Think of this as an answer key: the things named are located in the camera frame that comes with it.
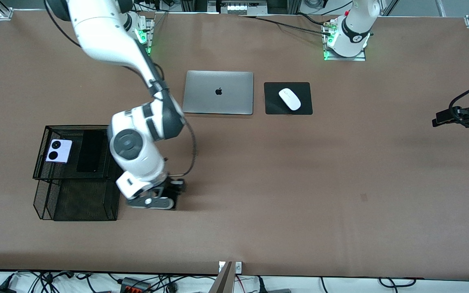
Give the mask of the long black smartphone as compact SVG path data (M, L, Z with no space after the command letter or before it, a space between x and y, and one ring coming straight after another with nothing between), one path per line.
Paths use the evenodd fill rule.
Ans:
M104 133L99 130L84 130L76 171L94 173L99 168L99 160Z

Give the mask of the lilac flip phone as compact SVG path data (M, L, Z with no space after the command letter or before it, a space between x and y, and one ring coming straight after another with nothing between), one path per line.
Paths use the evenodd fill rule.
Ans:
M72 145L72 140L53 139L45 156L45 161L66 164L70 158Z

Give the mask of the silver closed laptop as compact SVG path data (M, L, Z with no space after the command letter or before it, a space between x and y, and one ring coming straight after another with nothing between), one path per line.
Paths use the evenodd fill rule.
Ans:
M252 115L253 72L189 70L182 110L191 114Z

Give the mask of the black power strip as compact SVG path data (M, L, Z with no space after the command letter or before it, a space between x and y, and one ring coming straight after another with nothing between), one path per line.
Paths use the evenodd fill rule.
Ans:
M150 283L132 278L123 278L120 284L120 293L148 293L151 289Z

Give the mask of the black mouse pad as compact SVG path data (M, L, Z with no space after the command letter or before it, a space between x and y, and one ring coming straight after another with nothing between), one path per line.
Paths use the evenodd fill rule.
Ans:
M279 91L291 90L300 102L297 110L291 110L279 96ZM269 115L312 115L311 89L309 82L266 82L264 83L265 112Z

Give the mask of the white computer mouse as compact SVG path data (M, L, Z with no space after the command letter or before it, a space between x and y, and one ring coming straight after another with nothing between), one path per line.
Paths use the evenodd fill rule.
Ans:
M301 107L301 101L298 96L289 88L279 91L279 97L291 111L297 111Z

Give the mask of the grey slanted post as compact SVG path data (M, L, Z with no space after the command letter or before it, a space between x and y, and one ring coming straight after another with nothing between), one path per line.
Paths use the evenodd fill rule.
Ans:
M225 262L208 293L233 293L235 277L236 263Z

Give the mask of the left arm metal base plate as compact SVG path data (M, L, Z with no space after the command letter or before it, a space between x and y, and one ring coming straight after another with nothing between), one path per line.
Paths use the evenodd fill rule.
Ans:
M324 60L326 61L365 61L367 40L370 32L366 35L351 33L350 37L341 32L341 21L337 18L325 22L322 32L328 35L322 39Z

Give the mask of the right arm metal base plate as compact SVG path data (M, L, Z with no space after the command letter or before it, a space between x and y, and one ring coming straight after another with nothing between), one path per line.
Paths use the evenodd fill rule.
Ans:
M137 40L143 45L148 55L151 55L154 26L155 23L153 19L146 19L145 16L141 16L134 30Z

